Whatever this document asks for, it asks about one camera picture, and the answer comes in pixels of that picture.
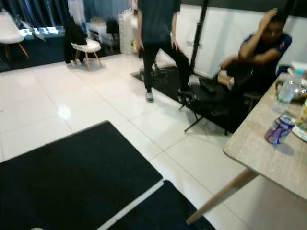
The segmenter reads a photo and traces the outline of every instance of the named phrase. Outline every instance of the gray t-shirt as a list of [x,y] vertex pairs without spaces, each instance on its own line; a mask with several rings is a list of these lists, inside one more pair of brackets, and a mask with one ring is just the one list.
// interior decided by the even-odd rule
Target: gray t-shirt
[[160,43],[170,39],[172,19],[180,11],[180,0],[139,0],[142,11],[143,43]]

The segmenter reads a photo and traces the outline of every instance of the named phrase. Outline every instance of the black jacket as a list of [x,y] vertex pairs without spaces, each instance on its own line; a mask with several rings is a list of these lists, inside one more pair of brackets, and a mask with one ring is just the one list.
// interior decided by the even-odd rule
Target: black jacket
[[[64,37],[64,56],[65,62],[70,63],[71,60],[75,60],[76,50],[72,48],[71,43],[78,45],[86,45],[86,35],[76,25],[72,17],[69,17],[68,22],[65,24],[65,37]],[[83,61],[85,53],[81,52],[79,60]]]

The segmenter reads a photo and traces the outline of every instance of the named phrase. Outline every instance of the black pants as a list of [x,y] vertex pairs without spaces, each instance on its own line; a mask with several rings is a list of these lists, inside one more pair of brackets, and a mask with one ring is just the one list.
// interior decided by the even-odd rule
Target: black pants
[[152,78],[151,72],[154,64],[155,57],[159,49],[166,52],[175,62],[179,69],[179,77],[181,81],[181,89],[186,91],[189,89],[189,59],[176,48],[172,48],[171,41],[156,44],[144,44],[143,61],[145,68],[145,88],[151,90],[152,88]]

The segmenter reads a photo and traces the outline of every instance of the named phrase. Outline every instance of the dark blue t-shirt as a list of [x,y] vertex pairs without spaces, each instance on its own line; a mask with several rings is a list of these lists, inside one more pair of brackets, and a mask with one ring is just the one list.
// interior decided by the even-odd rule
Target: dark blue t-shirt
[[[245,39],[243,44],[248,42],[252,38],[252,36],[253,36],[253,34],[251,36],[249,36],[247,39]],[[269,49],[275,48],[280,52],[281,56],[278,60],[272,61],[272,62],[267,63],[267,64],[262,65],[262,66],[257,66],[257,69],[255,70],[257,72],[257,74],[274,77],[275,73],[276,73],[277,64],[280,61],[280,59],[282,58],[283,54],[287,51],[287,49],[289,48],[291,43],[292,43],[292,38],[289,35],[284,34],[284,33],[282,33],[279,40],[276,41],[273,44],[268,45],[268,44],[265,44],[265,43],[260,41],[257,44],[257,47],[254,51],[254,55],[264,54]]]
[[143,43],[160,43],[170,39],[172,19],[180,11],[180,0],[139,0],[142,12]]

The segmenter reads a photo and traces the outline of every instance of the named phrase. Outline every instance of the black rug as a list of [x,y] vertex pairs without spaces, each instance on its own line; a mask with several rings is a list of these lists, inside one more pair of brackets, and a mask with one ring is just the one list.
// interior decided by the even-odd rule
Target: black rug
[[[133,73],[132,76],[142,81],[140,73]],[[181,87],[181,83],[177,67],[171,66],[160,69],[157,74],[153,75],[153,87],[166,96],[179,102],[177,92]],[[212,97],[205,91],[200,91],[199,86],[194,86],[193,91],[198,94],[199,97]],[[212,121],[213,123],[221,126],[222,128],[234,133],[240,124],[244,121],[248,110],[247,106],[243,106],[242,101],[237,101],[234,103],[234,105],[235,106],[232,108],[232,110],[235,112],[232,113],[233,115],[231,115],[230,118],[227,118],[226,116],[213,116],[211,114],[212,106],[210,103],[208,103],[208,105],[204,103],[190,104],[188,105],[188,108]]]
[[188,226],[186,219],[196,208],[170,183],[120,219],[110,230],[215,230],[205,219]]
[[0,229],[95,230],[160,180],[103,123],[0,164]]
[[[4,55],[4,45],[0,45],[0,72],[23,69],[33,66],[40,66],[64,61],[64,37],[47,38],[46,42],[39,39],[24,40],[22,45],[25,47],[29,59],[24,55],[18,44],[10,45],[11,61],[8,62]],[[97,52],[99,57],[120,54],[119,49],[115,49],[114,53],[107,46],[102,46],[102,49]]]

